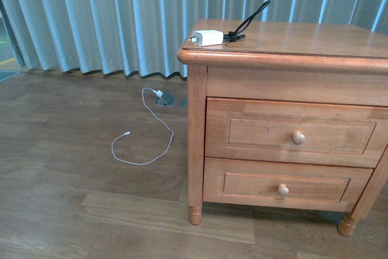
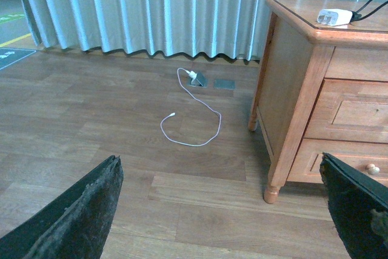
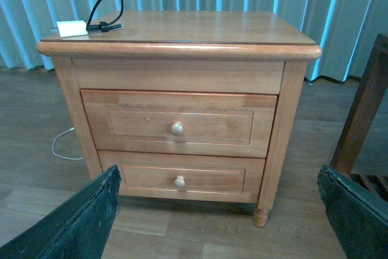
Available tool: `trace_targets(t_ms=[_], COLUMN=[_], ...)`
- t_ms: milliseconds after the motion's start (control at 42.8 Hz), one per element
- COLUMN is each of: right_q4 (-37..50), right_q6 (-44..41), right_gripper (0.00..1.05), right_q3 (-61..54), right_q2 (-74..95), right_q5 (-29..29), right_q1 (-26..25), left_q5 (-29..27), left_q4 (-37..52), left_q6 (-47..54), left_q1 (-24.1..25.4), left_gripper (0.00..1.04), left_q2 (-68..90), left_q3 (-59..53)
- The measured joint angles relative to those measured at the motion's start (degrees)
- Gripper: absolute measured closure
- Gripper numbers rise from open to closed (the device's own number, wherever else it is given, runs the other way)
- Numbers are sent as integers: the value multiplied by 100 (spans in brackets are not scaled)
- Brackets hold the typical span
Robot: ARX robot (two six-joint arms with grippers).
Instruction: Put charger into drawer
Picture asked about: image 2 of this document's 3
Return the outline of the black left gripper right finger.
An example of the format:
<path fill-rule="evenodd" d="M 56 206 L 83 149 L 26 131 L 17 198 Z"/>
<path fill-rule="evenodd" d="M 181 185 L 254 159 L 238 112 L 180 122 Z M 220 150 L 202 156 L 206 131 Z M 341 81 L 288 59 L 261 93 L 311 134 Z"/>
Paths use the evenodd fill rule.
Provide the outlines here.
<path fill-rule="evenodd" d="M 387 187 L 329 153 L 323 153 L 319 172 L 349 256 L 387 258 Z"/>

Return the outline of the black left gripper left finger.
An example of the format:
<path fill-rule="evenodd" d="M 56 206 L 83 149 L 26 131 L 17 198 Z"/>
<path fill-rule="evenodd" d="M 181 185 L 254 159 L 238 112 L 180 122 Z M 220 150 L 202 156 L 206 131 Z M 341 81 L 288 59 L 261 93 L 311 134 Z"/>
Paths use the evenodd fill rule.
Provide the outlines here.
<path fill-rule="evenodd" d="M 110 156 L 1 238 L 1 258 L 100 258 L 124 172 Z"/>

